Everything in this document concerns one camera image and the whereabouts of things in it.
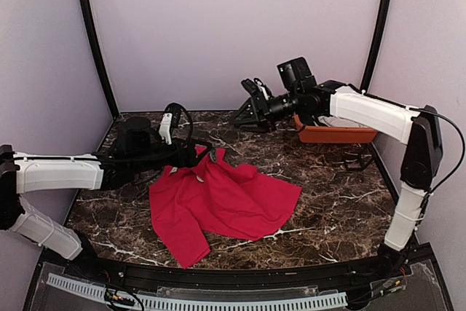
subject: black vertical post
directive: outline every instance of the black vertical post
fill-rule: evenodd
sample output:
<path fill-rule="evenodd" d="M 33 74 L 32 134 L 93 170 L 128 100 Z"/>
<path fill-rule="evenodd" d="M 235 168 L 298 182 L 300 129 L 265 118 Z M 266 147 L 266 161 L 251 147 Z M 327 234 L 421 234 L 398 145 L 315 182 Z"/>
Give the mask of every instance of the black vertical post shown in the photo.
<path fill-rule="evenodd" d="M 388 7 L 390 0 L 380 0 L 379 13 L 377 15 L 376 27 L 374 36 L 372 37 L 371 49 L 367 58 L 366 69 L 364 70 L 363 81 L 361 82 L 360 89 L 367 91 L 374 74 L 376 67 L 377 56 L 379 55 L 380 44 L 382 43 L 382 36 L 384 34 L 385 22 L 387 21 Z"/>
<path fill-rule="evenodd" d="M 94 19 L 92 17 L 92 11 L 90 8 L 89 0 L 79 0 L 81 3 L 82 17 L 84 18 L 84 25 L 86 26 L 87 38 L 89 39 L 90 49 L 92 56 L 94 57 L 94 64 L 97 68 L 100 84 L 102 85 L 103 93 L 107 100 L 108 108 L 110 109 L 113 118 L 119 116 L 119 110 L 117 102 L 113 92 L 111 91 L 110 81 L 108 80 L 107 71 L 105 64 L 103 63 L 102 52 L 97 38 L 97 32 L 95 30 Z"/>

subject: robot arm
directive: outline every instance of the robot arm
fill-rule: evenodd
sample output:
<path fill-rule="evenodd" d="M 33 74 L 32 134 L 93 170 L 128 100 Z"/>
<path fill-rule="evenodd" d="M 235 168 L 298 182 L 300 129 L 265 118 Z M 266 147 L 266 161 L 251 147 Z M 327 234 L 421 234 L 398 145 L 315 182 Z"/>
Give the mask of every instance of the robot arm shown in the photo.
<path fill-rule="evenodd" d="M 288 93 L 273 97 L 268 90 L 265 97 L 261 89 L 265 86 L 259 79 L 243 80 L 250 98 L 233 116 L 233 125 L 266 132 L 275 129 L 276 121 L 292 114 L 298 114 L 305 125 L 313 125 L 319 116 L 334 116 L 366 125 L 407 145 L 401 166 L 400 198 L 379 247 L 379 255 L 388 254 L 394 264 L 422 220 L 443 155 L 435 109 L 390 103 L 341 82 L 317 84 L 304 58 L 283 63 L 278 70 Z"/>
<path fill-rule="evenodd" d="M 170 104 L 158 130 L 151 128 L 148 119 L 128 119 L 119 126 L 105 154 L 39 156 L 0 146 L 0 229 L 18 232 L 68 260 L 92 255 L 92 246 L 83 235 L 54 222 L 20 194 L 42 189 L 117 189 L 143 171 L 197 165 L 212 145 L 191 137 L 192 123 L 186 140 L 172 137 L 182 109 Z M 197 144 L 205 146 L 199 155 Z"/>

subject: orange tray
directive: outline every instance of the orange tray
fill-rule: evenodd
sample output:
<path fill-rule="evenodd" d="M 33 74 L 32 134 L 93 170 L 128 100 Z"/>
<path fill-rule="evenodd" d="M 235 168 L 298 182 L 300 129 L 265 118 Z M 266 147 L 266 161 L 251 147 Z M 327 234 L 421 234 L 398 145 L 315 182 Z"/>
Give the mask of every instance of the orange tray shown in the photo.
<path fill-rule="evenodd" d="M 299 117 L 294 116 L 296 129 L 303 126 Z M 369 127 L 306 127 L 299 133 L 304 143 L 370 143 L 377 131 Z"/>

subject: red towel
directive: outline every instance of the red towel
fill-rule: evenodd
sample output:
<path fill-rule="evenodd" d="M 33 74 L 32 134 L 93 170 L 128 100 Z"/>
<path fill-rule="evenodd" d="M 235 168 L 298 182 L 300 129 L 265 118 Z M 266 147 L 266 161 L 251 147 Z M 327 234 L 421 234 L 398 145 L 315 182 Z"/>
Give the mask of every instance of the red towel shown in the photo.
<path fill-rule="evenodd" d="M 210 253 L 202 231 L 260 240 L 285 224 L 301 194 L 301 187 L 252 165 L 233 168 L 225 149 L 216 151 L 217 162 L 206 156 L 195 168 L 165 167 L 150 188 L 152 226 L 185 269 Z"/>

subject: marble table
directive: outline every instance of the marble table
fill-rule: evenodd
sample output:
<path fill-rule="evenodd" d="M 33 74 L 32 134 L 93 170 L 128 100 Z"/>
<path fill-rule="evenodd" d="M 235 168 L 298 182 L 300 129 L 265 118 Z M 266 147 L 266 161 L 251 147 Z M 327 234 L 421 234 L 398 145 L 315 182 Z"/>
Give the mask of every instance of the marble table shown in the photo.
<path fill-rule="evenodd" d="M 394 202 L 375 164 L 348 172 L 345 154 L 356 155 L 361 145 L 303 144 L 291 121 L 273 133 L 234 129 L 232 112 L 192 112 L 195 138 L 225 148 L 225 160 L 248 163 L 260 172 L 302 187 L 294 214 L 275 234 L 257 242 L 205 233 L 211 253 L 197 269 L 274 269 L 350 261 L 376 254 Z M 108 133 L 101 151 L 124 119 L 142 116 L 156 127 L 161 113 L 122 114 Z M 186 121 L 178 130 L 185 135 Z M 80 191 L 67 226 L 86 234 L 99 256 L 117 261 L 179 267 L 151 225 L 149 186 L 155 172 L 136 184 L 114 191 Z"/>

